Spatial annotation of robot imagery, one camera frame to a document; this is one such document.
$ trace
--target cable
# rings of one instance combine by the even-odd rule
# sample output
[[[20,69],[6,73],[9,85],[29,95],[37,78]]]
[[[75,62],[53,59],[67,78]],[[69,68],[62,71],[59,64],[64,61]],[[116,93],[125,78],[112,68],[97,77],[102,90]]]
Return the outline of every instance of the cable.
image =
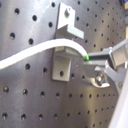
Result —
[[[51,49],[54,47],[62,47],[62,46],[70,47],[70,48],[76,50],[77,52],[80,53],[80,55],[84,58],[84,60],[89,60],[89,56],[88,56],[87,52],[78,43],[76,43],[72,40],[69,40],[69,39],[54,39],[54,40],[42,42],[42,43],[37,44],[31,48],[23,50],[15,55],[12,55],[11,57],[1,60],[0,61],[0,70],[4,69],[6,67],[9,67],[27,57],[30,57],[39,52],[42,52],[44,50]]]

